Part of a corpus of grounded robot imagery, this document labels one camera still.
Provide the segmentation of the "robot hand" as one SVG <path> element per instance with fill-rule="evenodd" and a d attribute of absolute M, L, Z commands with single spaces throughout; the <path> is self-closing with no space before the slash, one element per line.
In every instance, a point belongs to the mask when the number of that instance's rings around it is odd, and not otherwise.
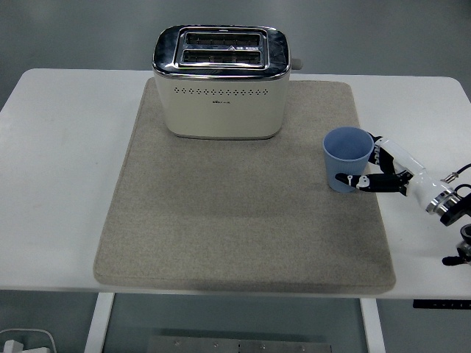
<path fill-rule="evenodd" d="M 337 173 L 335 179 L 350 187 L 370 193 L 400 193 L 413 196 L 428 213 L 436 212 L 453 197 L 446 182 L 431 177 L 426 168 L 394 141 L 374 136 L 369 162 L 380 168 L 379 174 Z"/>

